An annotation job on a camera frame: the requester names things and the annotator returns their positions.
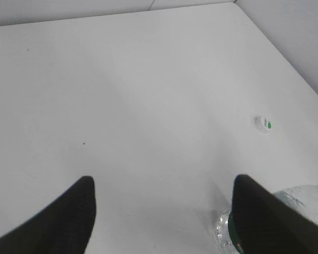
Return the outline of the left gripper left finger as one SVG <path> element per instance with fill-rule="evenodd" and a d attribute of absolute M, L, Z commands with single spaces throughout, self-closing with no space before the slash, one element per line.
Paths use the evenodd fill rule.
<path fill-rule="evenodd" d="M 0 237 L 0 253 L 84 253 L 96 218 L 95 183 L 83 176 L 38 214 Z"/>

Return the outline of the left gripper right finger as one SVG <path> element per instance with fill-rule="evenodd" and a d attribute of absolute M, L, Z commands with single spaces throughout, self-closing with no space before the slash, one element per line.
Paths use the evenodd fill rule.
<path fill-rule="evenodd" d="M 237 218 L 259 207 L 274 221 L 259 226 Z M 318 253 L 318 226 L 296 214 L 249 175 L 238 175 L 234 180 L 232 212 L 247 253 Z"/>

